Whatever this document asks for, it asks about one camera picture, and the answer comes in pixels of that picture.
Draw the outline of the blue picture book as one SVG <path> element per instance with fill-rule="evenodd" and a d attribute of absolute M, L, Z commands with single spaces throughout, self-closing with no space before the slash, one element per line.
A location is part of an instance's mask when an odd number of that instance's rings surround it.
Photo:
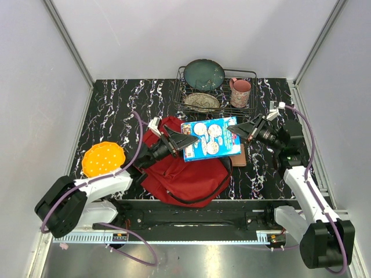
<path fill-rule="evenodd" d="M 240 138 L 228 130 L 228 127 L 236 124 L 235 116 L 182 123 L 183 134 L 197 137 L 195 143 L 183 150 L 184 161 L 240 155 L 242 153 Z"/>

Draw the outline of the red student backpack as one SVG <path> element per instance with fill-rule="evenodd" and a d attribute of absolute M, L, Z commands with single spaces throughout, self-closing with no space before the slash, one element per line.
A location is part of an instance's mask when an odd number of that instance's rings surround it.
<path fill-rule="evenodd" d="M 161 120 L 160 131 L 167 125 L 181 132 L 184 121 L 169 116 Z M 143 143 L 150 147 L 158 137 L 147 131 Z M 183 150 L 178 157 L 168 156 L 153 166 L 142 170 L 146 178 L 143 188 L 160 201 L 184 207 L 205 207 L 225 190 L 231 180 L 230 156 L 185 162 Z"/>

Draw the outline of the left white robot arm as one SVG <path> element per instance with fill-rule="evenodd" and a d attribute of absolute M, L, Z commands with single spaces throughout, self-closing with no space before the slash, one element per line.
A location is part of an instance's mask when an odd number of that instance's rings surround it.
<path fill-rule="evenodd" d="M 85 221 L 88 225 L 105 221 L 112 229 L 121 228 L 125 223 L 124 213 L 114 208 L 103 213 L 98 220 L 93 216 L 90 204 L 130 188 L 134 180 L 131 176 L 133 170 L 147 169 L 169 155 L 177 157 L 182 150 L 198 141 L 198 137 L 179 133 L 166 125 L 163 131 L 153 124 L 148 128 L 158 137 L 157 142 L 150 147 L 142 142 L 132 160 L 123 168 L 82 180 L 73 180 L 67 175 L 58 178 L 35 206 L 35 213 L 42 220 L 41 232 L 61 238 L 78 226 L 83 215 L 88 217 Z"/>

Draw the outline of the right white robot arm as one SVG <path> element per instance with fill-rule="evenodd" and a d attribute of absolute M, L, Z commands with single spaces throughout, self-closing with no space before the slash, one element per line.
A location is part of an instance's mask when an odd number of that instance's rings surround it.
<path fill-rule="evenodd" d="M 268 229 L 283 227 L 299 244 L 301 258 L 309 269 L 325 268 L 342 274 L 351 263 L 355 228 L 351 221 L 342 220 L 329 206 L 310 174 L 304 160 L 302 126 L 289 120 L 275 128 L 265 116 L 228 127 L 248 143 L 260 142 L 274 151 L 276 171 L 290 187 L 302 210 L 279 206 L 263 215 Z"/>

